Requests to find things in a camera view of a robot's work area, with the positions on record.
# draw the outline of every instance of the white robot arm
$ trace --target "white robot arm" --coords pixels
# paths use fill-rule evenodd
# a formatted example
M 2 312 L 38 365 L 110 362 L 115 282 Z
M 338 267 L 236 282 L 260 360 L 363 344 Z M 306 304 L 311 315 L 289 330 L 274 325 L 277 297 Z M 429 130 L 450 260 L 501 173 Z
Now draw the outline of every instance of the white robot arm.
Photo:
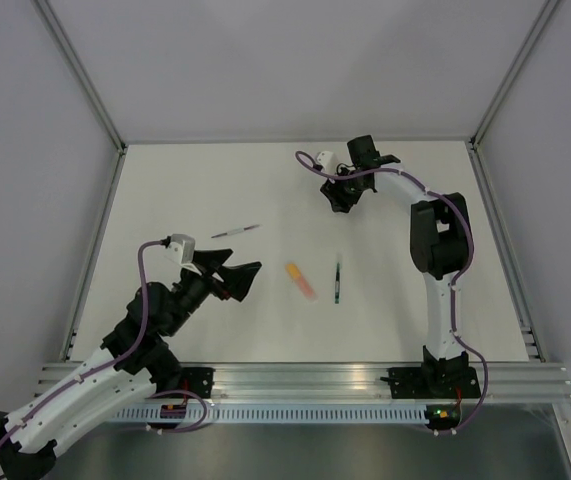
M 367 190 L 390 195 L 411 215 L 410 253 L 423 274 L 427 292 L 428 335 L 420 368 L 388 370 L 383 380 L 393 398 L 479 398 L 476 371 L 469 366 L 460 339 L 460 280 L 473 255 L 473 242 L 464 197 L 444 195 L 423 185 L 393 155 L 381 156 L 371 136 L 347 143 L 351 165 L 336 155 L 315 158 L 297 152 L 309 170 L 326 178 L 320 191 L 334 212 L 349 213 Z
M 197 399 L 206 396 L 203 390 L 209 394 L 213 369 L 181 367 L 162 337 L 176 334 L 209 295 L 242 301 L 261 263 L 225 267 L 232 250 L 196 251 L 194 244 L 186 235 L 144 244 L 138 257 L 141 288 L 100 348 L 28 405 L 0 412 L 0 465 L 7 480 L 44 477 L 93 428 L 131 403 L 172 393 L 187 378 L 198 375 L 210 381 L 199 378 L 193 382 L 198 386 L 182 393 Z M 181 267 L 180 281 L 171 290 L 145 279 L 142 253 L 152 245 L 164 246 Z M 198 423 L 183 431 L 196 429 Z

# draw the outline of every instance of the aluminum frame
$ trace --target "aluminum frame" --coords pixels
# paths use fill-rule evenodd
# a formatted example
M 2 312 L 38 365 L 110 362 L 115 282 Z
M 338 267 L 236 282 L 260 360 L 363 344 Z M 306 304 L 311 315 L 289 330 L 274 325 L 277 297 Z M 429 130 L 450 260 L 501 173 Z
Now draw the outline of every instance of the aluminum frame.
M 92 112 L 94 112 L 96 119 L 109 136 L 114 147 L 116 147 L 116 150 L 119 153 L 123 153 L 126 148 L 125 142 L 118 133 L 112 118 L 105 108 L 105 104 L 98 95 L 98 91 L 96 90 L 94 83 L 89 77 L 87 70 L 76 53 L 67 32 L 65 32 L 63 24 L 50 5 L 49 0 L 32 0 L 32 5 L 36 9 L 38 16 L 41 18 L 43 25 L 49 32 L 50 37 L 58 48 L 63 60 L 65 60 L 65 63 L 69 67 L 70 72 L 78 82 L 78 85 L 83 91 L 83 94 L 85 95 Z
M 79 363 L 45 364 L 36 394 L 46 392 Z M 418 363 L 185 363 L 184 367 L 216 370 L 212 400 L 235 404 L 415 404 L 393 400 L 380 377 L 393 367 Z M 479 382 L 484 382 L 480 364 Z M 571 404 L 571 381 L 560 363 L 490 362 L 488 404 Z M 442 400 L 420 400 L 440 404 Z M 464 404 L 474 405 L 476 399 Z
M 87 300 L 87 294 L 89 293 L 92 276 L 94 275 L 94 268 L 96 267 L 96 261 L 98 260 L 98 253 L 103 241 L 103 236 L 105 235 L 105 229 L 107 228 L 109 214 L 112 210 L 114 197 L 116 196 L 116 188 L 118 187 L 118 182 L 121 178 L 121 172 L 123 171 L 123 162 L 125 160 L 126 154 L 127 149 L 121 152 L 116 152 L 112 159 L 112 174 L 110 175 L 109 184 L 106 185 L 106 188 L 102 194 L 102 201 L 100 203 L 102 208 L 100 209 L 96 221 L 94 222 L 91 242 L 89 249 L 85 255 L 83 270 L 78 285 L 74 291 L 72 308 L 67 318 L 65 339 L 58 356 L 58 359 L 61 361 L 69 360 L 69 354 L 71 352 L 71 348 L 73 347 L 76 330 L 83 314 L 83 308 L 85 307 L 85 301 Z

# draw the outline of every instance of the purple cable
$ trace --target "purple cable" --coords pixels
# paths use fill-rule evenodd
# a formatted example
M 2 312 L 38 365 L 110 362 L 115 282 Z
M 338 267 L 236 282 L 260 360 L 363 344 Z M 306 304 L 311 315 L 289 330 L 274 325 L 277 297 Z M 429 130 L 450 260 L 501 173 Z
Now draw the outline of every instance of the purple cable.
M 411 174 L 409 174 L 403 170 L 393 168 L 393 167 L 374 168 L 371 170 L 365 170 L 363 172 L 350 173 L 348 175 L 330 175 L 328 173 L 324 173 L 324 172 L 321 172 L 319 170 L 316 170 L 314 167 L 312 167 L 311 165 L 309 165 L 305 161 L 305 159 L 307 159 L 312 163 L 312 165 L 317 165 L 316 160 L 314 160 L 314 158 L 309 153 L 299 150 L 296 152 L 295 157 L 296 157 L 296 160 L 298 160 L 298 163 L 300 163 L 303 167 L 308 169 L 310 172 L 312 172 L 316 175 L 319 175 L 321 177 L 328 178 L 330 180 L 335 180 L 335 181 L 350 180 L 352 178 L 363 177 L 363 176 L 369 175 L 371 173 L 383 173 L 383 172 L 395 173 L 397 175 L 400 175 L 402 177 L 407 178 L 419 190 L 422 190 L 426 195 L 441 200 L 443 203 L 445 203 L 445 205 L 447 205 L 447 207 L 452 212 L 454 212 L 454 215 L 456 216 L 456 218 L 458 219 L 458 221 L 461 223 L 461 225 L 463 227 L 463 231 L 465 232 L 465 238 L 467 240 L 467 249 L 468 249 L 467 263 L 465 264 L 465 266 L 463 266 L 463 268 L 461 268 L 458 271 L 458 273 L 456 273 L 456 275 L 454 275 L 454 277 L 452 278 L 452 281 L 451 281 L 451 286 L 452 287 L 456 286 L 456 282 L 458 282 L 458 280 L 461 278 L 461 276 L 465 272 L 467 272 L 467 270 L 469 270 L 469 267 L 472 264 L 472 260 L 474 258 L 474 239 L 472 238 L 472 231 L 469 228 L 469 224 L 467 223 L 467 220 L 465 220 L 465 217 L 463 216 L 461 211 L 456 207 L 456 205 L 454 205 L 454 203 L 452 203 L 451 200 L 449 200 L 447 197 L 445 197 L 444 195 L 442 195 L 440 193 L 432 192 L 418 178 L 414 177 L 413 175 L 411 175 Z M 461 430 L 461 429 L 465 428 L 470 423 L 470 421 L 477 415 L 480 407 L 483 405 L 483 402 L 485 402 L 485 398 L 487 397 L 487 389 L 489 386 L 489 367 L 487 365 L 487 360 L 485 360 L 485 357 L 478 350 L 467 345 L 463 341 L 463 339 L 460 337 L 460 335 L 457 335 L 456 332 L 458 332 L 458 328 L 456 327 L 456 291 L 453 288 L 452 288 L 450 295 L 451 295 L 451 304 L 452 304 L 450 318 L 451 318 L 452 332 L 454 333 L 454 339 L 456 340 L 456 342 L 458 342 L 458 344 L 461 347 L 463 347 L 465 350 L 473 353 L 474 355 L 476 355 L 478 357 L 478 359 L 481 361 L 481 364 L 483 366 L 483 375 L 485 376 L 485 381 L 483 382 L 483 389 L 481 391 L 481 397 L 479 398 L 478 403 L 474 406 L 474 408 L 472 409 L 471 413 L 467 416 L 467 418 L 465 418 L 465 420 L 463 420 L 463 422 L 460 425 L 458 425 L 458 427 L 456 428 L 456 430 Z M 441 432 L 439 432 L 439 435 L 448 435 L 448 434 L 451 435 L 453 431 L 455 431 L 455 430 L 452 429 L 452 430 L 441 431 Z
M 155 245 L 162 245 L 162 242 L 160 240 L 153 241 L 153 242 L 146 242 L 143 245 L 141 245 L 140 248 L 138 249 L 138 272 L 140 274 L 140 279 L 141 279 L 141 294 L 143 296 L 143 298 L 142 298 L 142 300 L 143 300 L 143 312 L 142 312 L 142 320 L 141 320 L 141 329 L 138 332 L 138 336 L 136 337 L 136 340 L 134 341 L 132 346 L 129 347 L 129 349 L 126 352 L 124 352 L 122 355 L 119 355 L 115 359 L 110 360 L 109 362 L 106 362 L 103 365 L 99 365 L 98 367 L 92 368 L 92 369 L 88 370 L 87 372 L 83 373 L 80 376 L 81 380 L 85 380 L 86 378 L 91 377 L 92 375 L 96 375 L 97 373 L 102 372 L 106 368 L 110 368 L 113 365 L 117 364 L 118 362 L 126 359 L 138 348 L 140 343 L 143 341 L 143 337 L 145 336 L 145 330 L 147 328 L 148 312 L 149 312 L 149 302 L 147 299 L 147 280 L 145 278 L 145 264 L 143 262 L 143 252 L 148 247 L 152 247 Z M 70 380 L 69 382 L 58 387 L 56 390 L 54 390 L 52 393 L 50 393 L 43 400 L 39 401 L 38 405 L 36 405 L 29 412 L 27 412 L 27 415 L 25 415 L 23 418 L 21 418 L 21 421 L 23 423 L 27 423 L 29 420 L 34 418 L 34 415 L 36 415 L 41 409 L 43 409 L 45 407 L 45 405 L 47 405 L 49 402 L 51 402 L 56 397 L 58 397 L 61 393 L 65 392 L 66 390 L 68 390 L 72 386 L 76 385 L 77 383 L 78 382 L 76 380 Z M 12 435 L 14 435 L 20 428 L 21 428 L 20 425 L 15 425 L 14 427 L 12 427 L 9 430 L 9 432 L 7 432 L 0 439 L 0 449 L 5 444 L 5 442 L 7 442 L 10 439 L 10 437 Z M 5 475 L 0 475 L 0 480 L 2 480 L 3 478 L 5 478 Z

